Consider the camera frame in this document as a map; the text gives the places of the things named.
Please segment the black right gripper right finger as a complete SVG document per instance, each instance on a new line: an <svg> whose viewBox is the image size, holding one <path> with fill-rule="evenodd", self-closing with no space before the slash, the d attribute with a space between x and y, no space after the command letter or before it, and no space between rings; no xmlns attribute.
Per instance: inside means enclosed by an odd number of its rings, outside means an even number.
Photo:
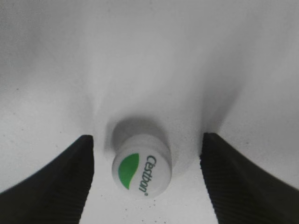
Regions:
<svg viewBox="0 0 299 224"><path fill-rule="evenodd" d="M205 133L204 183L220 224L297 224L299 191L251 162L222 137Z"/></svg>

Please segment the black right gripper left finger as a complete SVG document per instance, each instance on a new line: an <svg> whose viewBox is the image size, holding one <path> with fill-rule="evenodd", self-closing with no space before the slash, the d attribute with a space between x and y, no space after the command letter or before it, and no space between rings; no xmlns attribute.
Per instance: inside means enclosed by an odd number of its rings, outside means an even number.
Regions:
<svg viewBox="0 0 299 224"><path fill-rule="evenodd" d="M82 135L49 164L0 194L0 222L78 224L93 175L93 137Z"/></svg>

